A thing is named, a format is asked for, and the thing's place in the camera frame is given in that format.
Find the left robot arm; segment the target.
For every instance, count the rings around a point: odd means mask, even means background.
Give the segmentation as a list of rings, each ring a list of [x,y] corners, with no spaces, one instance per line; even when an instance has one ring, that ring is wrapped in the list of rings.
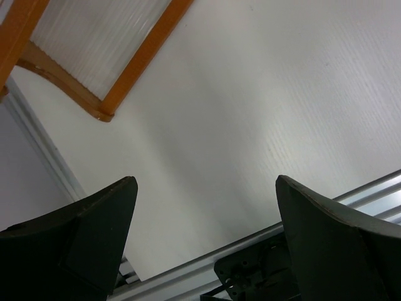
[[[288,176],[281,221],[132,288],[116,289],[134,177],[1,232],[2,300],[399,300],[400,176],[329,199]]]

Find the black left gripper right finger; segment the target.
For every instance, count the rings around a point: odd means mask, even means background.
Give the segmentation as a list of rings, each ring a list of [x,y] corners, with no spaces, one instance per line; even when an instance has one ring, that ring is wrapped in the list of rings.
[[[280,175],[276,197],[303,300],[400,300],[400,226]]]

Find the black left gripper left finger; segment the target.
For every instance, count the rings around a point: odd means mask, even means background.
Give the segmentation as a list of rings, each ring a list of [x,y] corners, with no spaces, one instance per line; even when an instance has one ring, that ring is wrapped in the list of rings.
[[[91,196],[1,231],[1,300],[106,300],[123,257],[138,184]]]

